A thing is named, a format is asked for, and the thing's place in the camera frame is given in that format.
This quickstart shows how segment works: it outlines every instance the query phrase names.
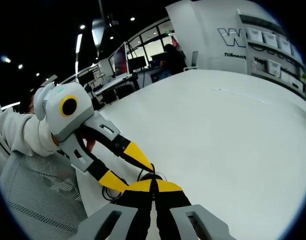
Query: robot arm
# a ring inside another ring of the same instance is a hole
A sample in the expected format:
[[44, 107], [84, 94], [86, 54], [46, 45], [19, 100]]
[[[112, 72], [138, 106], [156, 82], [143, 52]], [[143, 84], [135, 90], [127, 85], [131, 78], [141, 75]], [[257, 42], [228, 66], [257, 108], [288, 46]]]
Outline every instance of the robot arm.
[[59, 140], [59, 148], [68, 156], [72, 167], [82, 173], [88, 171], [101, 185], [122, 193], [128, 186], [87, 150], [81, 133], [132, 165], [153, 171], [153, 166], [136, 144], [123, 137], [112, 122], [94, 111], [90, 97], [80, 84], [72, 82], [54, 86], [54, 83], [49, 83], [37, 91], [34, 109], [40, 121], [46, 118], [51, 133]]

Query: white box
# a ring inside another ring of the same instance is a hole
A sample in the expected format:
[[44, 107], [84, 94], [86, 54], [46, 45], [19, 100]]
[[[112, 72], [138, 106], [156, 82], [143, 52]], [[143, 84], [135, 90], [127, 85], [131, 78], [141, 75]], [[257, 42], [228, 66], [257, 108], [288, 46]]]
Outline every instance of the white box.
[[277, 78], [280, 78], [281, 76], [281, 64], [278, 63], [278, 62], [275, 62], [273, 60], [267, 60], [267, 70], [268, 70], [268, 73], [270, 75], [274, 75], [275, 77]]
[[269, 32], [263, 32], [264, 42], [270, 46], [278, 48], [277, 38]]
[[254, 28], [246, 28], [246, 32], [247, 32], [247, 36], [248, 39], [253, 40], [253, 41], [257, 41], [260, 43], [263, 43], [263, 35], [262, 35], [262, 31], [258, 30], [258, 29], [254, 29]]
[[292, 54], [291, 44], [290, 44], [289, 41], [287, 41], [286, 39], [283, 39], [281, 37], [278, 37], [277, 42], [278, 42], [278, 47], [281, 50], [283, 50], [284, 52], [286, 52], [288, 54]]
[[281, 80], [291, 84], [290, 75], [287, 72], [281, 71]]
[[301, 63], [303, 62], [301, 55], [299, 54], [299, 52], [297, 51], [296, 47], [294, 45], [291, 44], [291, 50], [292, 50], [292, 54], [293, 56], [300, 61]]

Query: computer monitor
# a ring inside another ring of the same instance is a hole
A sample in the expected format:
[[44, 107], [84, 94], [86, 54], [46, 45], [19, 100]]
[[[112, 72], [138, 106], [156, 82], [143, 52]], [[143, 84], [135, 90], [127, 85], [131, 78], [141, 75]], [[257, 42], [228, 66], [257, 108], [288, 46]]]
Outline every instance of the computer monitor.
[[146, 61], [144, 56], [135, 57], [128, 60], [129, 68], [132, 71], [135, 71], [137, 69], [146, 67]]
[[87, 84], [90, 81], [93, 81], [94, 79], [95, 78], [94, 78], [94, 74], [92, 71], [85, 71], [78, 75], [78, 81], [82, 86]]
[[125, 42], [111, 55], [108, 60], [116, 77], [129, 74]]
[[153, 61], [164, 61], [165, 58], [167, 57], [167, 53], [166, 52], [162, 52], [160, 54], [156, 54], [151, 56]]

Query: person sitting at desk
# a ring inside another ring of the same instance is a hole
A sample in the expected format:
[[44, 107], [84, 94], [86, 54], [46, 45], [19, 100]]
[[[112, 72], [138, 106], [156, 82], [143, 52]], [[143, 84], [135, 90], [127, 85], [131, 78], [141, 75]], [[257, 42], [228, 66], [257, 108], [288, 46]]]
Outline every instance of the person sitting at desk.
[[176, 48], [167, 44], [164, 47], [166, 56], [160, 62], [160, 66], [163, 68], [159, 80], [165, 79], [175, 74], [179, 74], [184, 71], [184, 68], [187, 67], [184, 57], [176, 50]]

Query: window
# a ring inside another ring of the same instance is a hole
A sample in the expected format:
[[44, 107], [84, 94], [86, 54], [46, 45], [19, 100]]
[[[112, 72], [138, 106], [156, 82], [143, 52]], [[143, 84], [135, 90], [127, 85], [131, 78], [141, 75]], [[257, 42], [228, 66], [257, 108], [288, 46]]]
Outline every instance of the window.
[[145, 56], [145, 52], [144, 52], [144, 48], [141, 46], [139, 48], [137, 48], [134, 52], [133, 52], [133, 57], [134, 58], [137, 58], [137, 57], [142, 57], [144, 56], [145, 57], [145, 61], [146, 61], [146, 66], [148, 66], [148, 61], [147, 61], [147, 58]]
[[165, 34], [168, 31], [174, 31], [171, 21], [164, 22], [158, 26], [159, 32]]
[[136, 37], [129, 44], [131, 45], [131, 51], [133, 51], [133, 49], [135, 49], [141, 44], [141, 39], [139, 37]]
[[164, 52], [161, 40], [153, 41], [145, 45], [145, 50], [149, 61], [152, 61], [153, 55], [161, 54]]
[[143, 39], [143, 42], [147, 42], [155, 37], [158, 36], [158, 32], [157, 32], [157, 28], [154, 27], [148, 31], [146, 31], [145, 33], [142, 34], [142, 39]]
[[[173, 36], [174, 39], [177, 41], [176, 34], [172, 33], [172, 36]], [[173, 41], [172, 41], [172, 37], [171, 37], [171, 36], [164, 37], [162, 40], [163, 40], [164, 46], [165, 46], [166, 44], [171, 44], [171, 45], [173, 45]]]
[[167, 36], [167, 37], [163, 38], [162, 40], [163, 40], [164, 46], [165, 46], [166, 44], [171, 44], [171, 45], [173, 45], [173, 41], [172, 41], [172, 37], [171, 37], [171, 36]]

